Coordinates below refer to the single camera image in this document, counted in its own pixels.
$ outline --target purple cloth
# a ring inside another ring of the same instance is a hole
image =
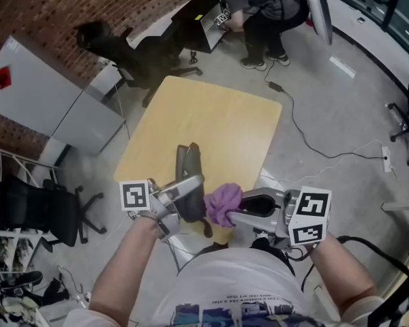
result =
[[[223,228],[233,228],[234,224],[227,218],[227,212],[239,211],[242,197],[243,191],[235,183],[223,184],[213,193],[205,195],[204,204],[211,222]]]

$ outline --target brick wall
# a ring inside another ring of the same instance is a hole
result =
[[[100,70],[97,57],[76,46],[74,26],[103,19],[114,33],[122,32],[127,26],[133,27],[133,37],[186,1],[0,0],[0,49],[10,34],[24,31],[68,69],[90,82]],[[38,157],[48,140],[2,116],[0,127],[0,147],[28,157]],[[15,131],[24,134],[17,139],[16,135],[11,135]]]

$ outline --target white t-shirt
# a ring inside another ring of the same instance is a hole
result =
[[[317,321],[307,314],[306,296],[288,267],[257,249],[223,249],[203,254],[179,274],[150,326],[366,326],[379,297],[353,304],[342,322]],[[65,327],[117,327],[90,310],[73,310]]]

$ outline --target gray floor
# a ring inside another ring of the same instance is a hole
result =
[[[389,142],[389,134],[398,129],[385,104],[397,102],[405,107],[405,97],[394,83],[359,49],[334,35],[333,45],[326,46],[306,25],[286,32],[284,46],[292,63],[288,67],[275,64],[267,80],[276,82],[294,97],[295,119],[304,130],[307,141],[315,148],[329,154],[354,151],[371,156],[381,154],[380,144],[391,150],[395,174],[384,173],[380,160],[360,157],[326,159],[309,150],[291,121],[291,102],[281,93],[271,90],[264,81],[267,72],[247,70],[239,66],[245,56],[240,37],[227,37],[212,54],[198,54],[201,77],[197,80],[231,87],[254,95],[279,101],[283,112],[264,163],[263,178],[279,188],[310,185],[331,189],[332,213],[329,230],[336,236],[353,235],[366,238],[381,249],[404,258],[409,250],[409,213],[404,215],[408,227],[398,228],[396,222],[385,215],[383,202],[409,200],[409,167],[406,165],[406,146],[403,140]],[[329,59],[334,56],[356,72],[354,78],[343,72]],[[189,53],[184,51],[183,64],[187,66]],[[144,109],[140,102],[143,92],[121,87],[121,107],[127,119],[130,134],[137,126]],[[119,110],[118,97],[110,105]],[[69,188],[85,187],[84,198],[103,192],[105,198],[92,209],[90,217],[108,228],[107,235],[97,235],[89,230],[89,243],[76,243],[74,248],[56,246],[53,254],[39,249],[35,267],[42,270],[46,279],[55,275],[56,265],[70,270],[84,291],[91,288],[104,265],[114,253],[119,241],[129,228],[131,220],[121,212],[119,190],[112,179],[115,167],[127,144],[127,132],[122,129],[97,157],[89,157],[72,149],[63,162],[62,178]],[[248,229],[238,229],[232,245],[247,244],[252,238]],[[181,264],[208,242],[196,234],[182,234],[176,238]],[[395,274],[383,259],[362,245],[349,244],[348,248],[368,267],[380,289],[385,288]],[[294,265],[301,282],[311,262]],[[67,285],[76,294],[67,274]],[[132,319],[146,323],[158,302],[170,289],[176,268],[167,245],[158,243],[132,313]],[[321,283],[313,273],[307,282],[307,294]]]

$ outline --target sneaker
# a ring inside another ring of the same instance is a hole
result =
[[[268,58],[270,61],[276,61],[282,64],[284,67],[288,67],[290,65],[291,61],[289,60],[289,57],[286,53],[284,53],[282,56],[273,56],[269,51],[265,52],[265,57]]]
[[[248,57],[242,58],[239,63],[241,64],[241,67],[244,67],[245,69],[257,69],[263,72],[267,68],[267,64],[265,64],[264,61],[253,62],[253,61],[250,61],[250,58]]]

